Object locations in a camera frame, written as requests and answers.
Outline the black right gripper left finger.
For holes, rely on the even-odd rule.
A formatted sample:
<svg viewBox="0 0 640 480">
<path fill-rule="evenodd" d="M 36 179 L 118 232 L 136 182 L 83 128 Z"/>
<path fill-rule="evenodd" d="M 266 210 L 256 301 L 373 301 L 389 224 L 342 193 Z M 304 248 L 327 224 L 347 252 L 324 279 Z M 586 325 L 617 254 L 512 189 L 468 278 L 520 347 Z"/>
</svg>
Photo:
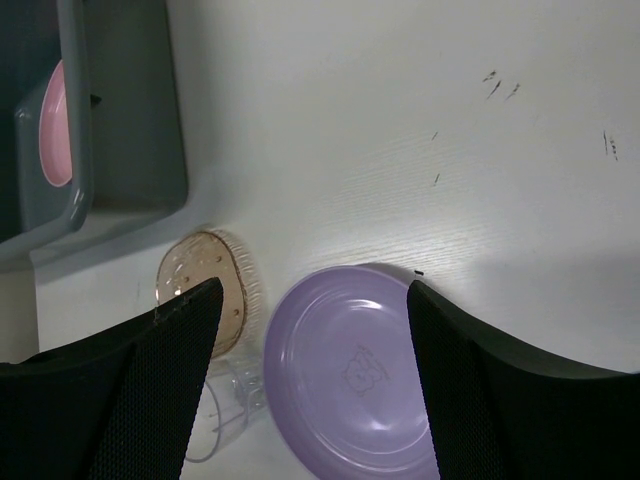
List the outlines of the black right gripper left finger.
<svg viewBox="0 0 640 480">
<path fill-rule="evenodd" d="M 223 306 L 219 279 L 1 366 L 4 479 L 177 479 Z"/>
</svg>

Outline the clear plastic cup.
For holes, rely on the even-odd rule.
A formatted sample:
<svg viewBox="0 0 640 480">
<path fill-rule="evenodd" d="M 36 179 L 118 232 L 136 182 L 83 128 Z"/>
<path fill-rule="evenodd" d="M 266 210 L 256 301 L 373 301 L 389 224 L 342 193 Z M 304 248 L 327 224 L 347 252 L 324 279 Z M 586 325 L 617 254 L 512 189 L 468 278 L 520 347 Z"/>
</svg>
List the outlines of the clear plastic cup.
<svg viewBox="0 0 640 480">
<path fill-rule="evenodd" d="M 235 441 L 266 406 L 262 360 L 256 355 L 216 358 L 209 364 L 186 452 L 204 463 Z"/>
</svg>

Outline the pink plastic plate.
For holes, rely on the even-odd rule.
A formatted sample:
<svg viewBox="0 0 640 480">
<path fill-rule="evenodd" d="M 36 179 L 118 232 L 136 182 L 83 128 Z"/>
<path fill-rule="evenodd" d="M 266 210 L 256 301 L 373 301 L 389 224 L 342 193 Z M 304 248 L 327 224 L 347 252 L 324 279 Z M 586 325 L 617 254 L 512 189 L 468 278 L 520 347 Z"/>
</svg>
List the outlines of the pink plastic plate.
<svg viewBox="0 0 640 480">
<path fill-rule="evenodd" d="M 51 74 L 39 119 L 39 158 L 47 182 L 60 188 L 72 179 L 72 155 L 63 61 Z"/>
</svg>

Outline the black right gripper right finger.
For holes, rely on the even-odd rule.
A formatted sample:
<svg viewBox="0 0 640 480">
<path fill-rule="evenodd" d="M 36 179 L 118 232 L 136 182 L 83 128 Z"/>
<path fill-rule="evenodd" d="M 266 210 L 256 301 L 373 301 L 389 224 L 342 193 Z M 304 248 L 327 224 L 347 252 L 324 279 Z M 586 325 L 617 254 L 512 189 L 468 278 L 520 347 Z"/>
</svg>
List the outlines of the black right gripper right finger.
<svg viewBox="0 0 640 480">
<path fill-rule="evenodd" d="M 638 374 L 528 344 L 419 280 L 407 308 L 441 478 L 638 478 Z"/>
</svg>

